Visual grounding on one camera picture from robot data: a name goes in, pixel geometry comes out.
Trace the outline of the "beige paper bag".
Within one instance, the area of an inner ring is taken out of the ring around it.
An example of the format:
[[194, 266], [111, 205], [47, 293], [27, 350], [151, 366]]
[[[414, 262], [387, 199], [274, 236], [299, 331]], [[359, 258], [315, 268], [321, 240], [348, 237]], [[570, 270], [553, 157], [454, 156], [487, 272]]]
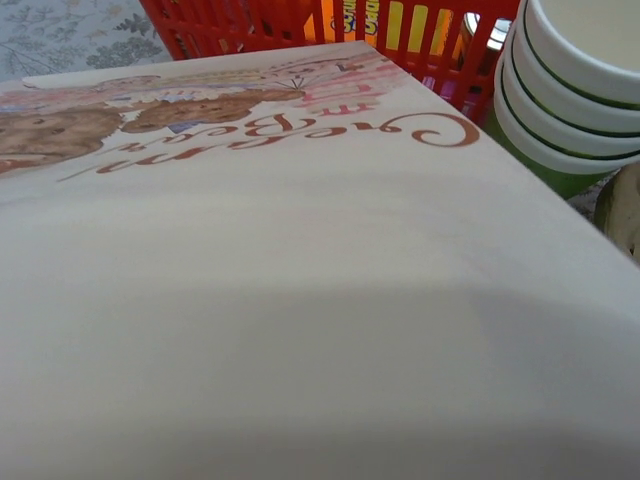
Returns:
[[5, 479], [635, 479], [639, 271], [363, 43], [1, 86]]

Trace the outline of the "stack of green paper cups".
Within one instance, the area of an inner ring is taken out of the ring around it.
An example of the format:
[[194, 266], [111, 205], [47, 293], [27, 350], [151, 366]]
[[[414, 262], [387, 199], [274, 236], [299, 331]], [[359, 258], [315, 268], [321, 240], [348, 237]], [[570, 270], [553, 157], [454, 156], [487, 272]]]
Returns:
[[638, 2], [521, 2], [486, 130], [563, 198], [638, 162]]

